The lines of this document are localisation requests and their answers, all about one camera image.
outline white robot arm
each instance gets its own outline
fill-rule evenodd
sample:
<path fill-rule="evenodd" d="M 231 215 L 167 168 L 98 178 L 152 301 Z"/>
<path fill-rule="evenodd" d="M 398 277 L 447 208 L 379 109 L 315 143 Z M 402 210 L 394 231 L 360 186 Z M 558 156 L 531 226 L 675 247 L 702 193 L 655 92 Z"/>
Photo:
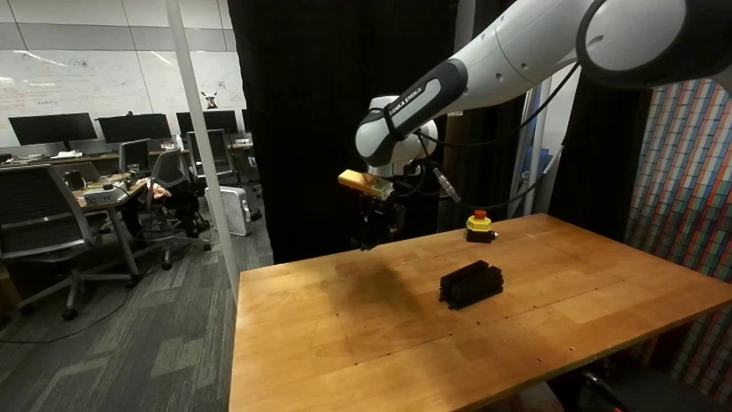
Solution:
<path fill-rule="evenodd" d="M 431 151 L 430 120 L 509 101 L 579 63 L 610 88 L 712 79 L 732 95 L 732 0 L 516 0 L 471 44 L 398 98 L 374 101 L 356 131 L 368 175 L 389 178 Z"/>

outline wall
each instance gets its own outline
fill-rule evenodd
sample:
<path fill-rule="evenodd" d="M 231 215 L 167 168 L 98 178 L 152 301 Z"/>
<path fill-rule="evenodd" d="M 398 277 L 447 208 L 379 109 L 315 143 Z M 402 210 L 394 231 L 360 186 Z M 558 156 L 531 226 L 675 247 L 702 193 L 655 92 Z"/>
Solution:
<path fill-rule="evenodd" d="M 714 82 L 653 92 L 626 243 L 732 282 L 732 104 Z M 732 405 L 732 311 L 690 328 L 675 378 Z"/>
<path fill-rule="evenodd" d="M 225 0 L 180 0 L 199 89 L 245 107 Z M 187 112 L 165 0 L 0 0 L 0 147 L 7 117 Z"/>

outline desk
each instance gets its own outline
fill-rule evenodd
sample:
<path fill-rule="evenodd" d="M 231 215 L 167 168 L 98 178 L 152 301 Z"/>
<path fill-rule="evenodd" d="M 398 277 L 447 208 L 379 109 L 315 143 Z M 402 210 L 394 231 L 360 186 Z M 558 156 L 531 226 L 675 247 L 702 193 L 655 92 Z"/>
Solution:
<path fill-rule="evenodd" d="M 547 215 L 497 231 L 243 273 L 229 408 L 478 408 L 732 303 L 722 282 Z M 439 277 L 476 258 L 502 294 L 445 309 Z"/>
<path fill-rule="evenodd" d="M 147 188 L 143 180 L 135 180 L 135 183 L 125 190 L 125 193 L 128 193 L 125 196 L 121 196 L 121 200 L 117 200 L 117 201 L 109 201 L 109 204 L 93 204 L 93 206 L 85 201 L 85 190 L 74 190 L 74 193 L 72 193 L 72 196 L 78 200 L 78 204 L 80 204 L 80 208 L 82 208 L 85 214 L 93 214 L 93 210 L 108 214 L 109 224 L 111 224 L 111 231 L 115 231 L 115 235 L 117 235 L 117 240 L 119 240 L 119 250 L 121 250 L 123 262 L 125 262 L 125 266 L 128 266 L 128 271 L 131 271 L 132 277 L 140 277 L 140 267 L 137 267 L 135 255 L 132 255 L 132 250 L 131 250 L 131 243 L 128 243 L 128 239 L 125 239 L 123 223 L 121 223 L 119 215 L 117 215 L 117 208 L 121 208 L 123 204 L 128 204 L 131 200 L 135 200 L 143 188 Z"/>

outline gray floor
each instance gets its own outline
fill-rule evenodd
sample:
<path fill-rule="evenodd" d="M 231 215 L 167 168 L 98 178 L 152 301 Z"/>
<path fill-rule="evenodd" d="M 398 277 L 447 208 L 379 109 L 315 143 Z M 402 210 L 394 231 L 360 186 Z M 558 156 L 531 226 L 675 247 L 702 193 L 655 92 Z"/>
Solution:
<path fill-rule="evenodd" d="M 239 267 L 272 263 L 262 220 L 232 239 Z M 62 301 L 0 330 L 0 409 L 225 409 L 232 303 L 223 263 L 189 250 L 172 271 L 135 288 L 102 283 L 88 290 L 80 315 L 64 323 Z"/>

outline table leg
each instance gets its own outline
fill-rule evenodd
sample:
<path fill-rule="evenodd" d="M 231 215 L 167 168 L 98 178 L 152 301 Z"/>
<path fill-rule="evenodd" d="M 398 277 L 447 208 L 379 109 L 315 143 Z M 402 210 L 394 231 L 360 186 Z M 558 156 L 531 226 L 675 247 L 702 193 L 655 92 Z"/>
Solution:
<path fill-rule="evenodd" d="M 140 277 L 140 267 L 137 267 L 135 255 L 131 250 L 131 243 L 125 239 L 125 231 L 121 226 L 121 220 L 119 220 L 117 210 L 108 210 L 108 215 L 109 215 L 111 231 L 115 231 L 115 235 L 119 240 L 119 247 L 121 247 L 123 262 L 128 263 L 131 275 Z"/>

